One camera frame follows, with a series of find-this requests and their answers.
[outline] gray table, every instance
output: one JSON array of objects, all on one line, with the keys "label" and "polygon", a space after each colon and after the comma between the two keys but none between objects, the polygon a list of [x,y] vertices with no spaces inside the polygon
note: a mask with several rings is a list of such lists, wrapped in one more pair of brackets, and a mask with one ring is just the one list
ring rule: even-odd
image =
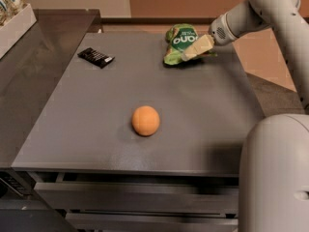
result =
[{"label": "gray table", "polygon": [[[87,34],[116,56],[101,70],[76,54],[13,163],[16,170],[237,176],[241,145],[264,114],[231,45],[167,68],[163,35]],[[161,125],[137,135],[131,114],[151,105]]]},{"label": "gray table", "polygon": [[98,11],[36,10],[37,23],[0,60],[0,169],[26,136]]}]

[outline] floor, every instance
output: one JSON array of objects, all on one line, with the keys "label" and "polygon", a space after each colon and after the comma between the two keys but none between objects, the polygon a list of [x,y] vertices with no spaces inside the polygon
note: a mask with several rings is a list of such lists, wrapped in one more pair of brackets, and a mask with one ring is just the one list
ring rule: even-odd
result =
[{"label": "floor", "polygon": [[[103,24],[103,32],[145,31],[165,33],[172,24]],[[208,32],[206,24],[194,25],[199,34]],[[266,116],[304,111],[293,81],[270,29],[245,35],[233,43],[249,81]]]}]

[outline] ball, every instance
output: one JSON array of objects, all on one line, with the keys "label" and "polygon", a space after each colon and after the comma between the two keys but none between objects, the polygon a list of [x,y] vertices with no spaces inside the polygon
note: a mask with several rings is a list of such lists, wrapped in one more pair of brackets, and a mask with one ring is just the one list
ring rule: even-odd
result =
[{"label": "ball", "polygon": [[132,116],[132,126],[135,131],[143,136],[155,134],[160,125],[158,113],[151,106],[138,107]]}]

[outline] drawer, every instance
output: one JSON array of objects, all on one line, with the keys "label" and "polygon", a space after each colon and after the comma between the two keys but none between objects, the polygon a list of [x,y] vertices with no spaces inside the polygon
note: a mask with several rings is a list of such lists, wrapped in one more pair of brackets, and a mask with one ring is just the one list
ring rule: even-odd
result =
[{"label": "drawer", "polygon": [[54,209],[237,214],[238,196],[200,194],[195,187],[163,184],[36,183],[35,191]]},{"label": "drawer", "polygon": [[130,232],[232,232],[238,226],[236,219],[204,217],[67,214],[66,220],[76,229]]}]

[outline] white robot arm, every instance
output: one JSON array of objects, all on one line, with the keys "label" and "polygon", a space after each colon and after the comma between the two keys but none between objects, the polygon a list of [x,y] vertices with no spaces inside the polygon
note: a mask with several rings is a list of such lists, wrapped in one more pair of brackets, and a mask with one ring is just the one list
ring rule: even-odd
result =
[{"label": "white robot arm", "polygon": [[271,27],[295,88],[309,109],[309,25],[298,13],[300,0],[246,0],[215,20],[209,33],[217,45]]},{"label": "white robot arm", "polygon": [[[300,0],[247,0],[213,22],[224,45],[271,27],[295,88],[309,111],[309,25]],[[309,116],[277,115],[244,143],[239,170],[239,232],[309,231]]]}]

